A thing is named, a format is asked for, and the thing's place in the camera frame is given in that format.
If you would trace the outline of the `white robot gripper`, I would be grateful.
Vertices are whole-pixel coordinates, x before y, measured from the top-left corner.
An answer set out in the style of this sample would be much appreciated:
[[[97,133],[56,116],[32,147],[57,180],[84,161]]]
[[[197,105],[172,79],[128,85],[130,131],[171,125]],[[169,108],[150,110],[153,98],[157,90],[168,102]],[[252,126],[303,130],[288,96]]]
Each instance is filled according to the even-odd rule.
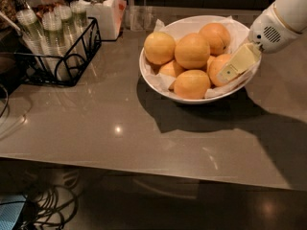
[[[242,44],[217,74],[222,83],[233,81],[260,60],[261,52],[275,53],[302,34],[302,13],[276,3],[265,9],[252,23],[248,40]]]

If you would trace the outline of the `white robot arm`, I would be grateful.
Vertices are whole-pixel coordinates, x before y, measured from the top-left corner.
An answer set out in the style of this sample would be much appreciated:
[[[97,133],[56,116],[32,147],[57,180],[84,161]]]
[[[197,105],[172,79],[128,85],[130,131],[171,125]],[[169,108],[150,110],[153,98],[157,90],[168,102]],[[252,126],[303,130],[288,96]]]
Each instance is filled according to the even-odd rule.
[[[257,63],[263,53],[284,49],[306,28],[307,0],[275,0],[254,20],[245,41],[218,72],[218,80],[233,81]]]

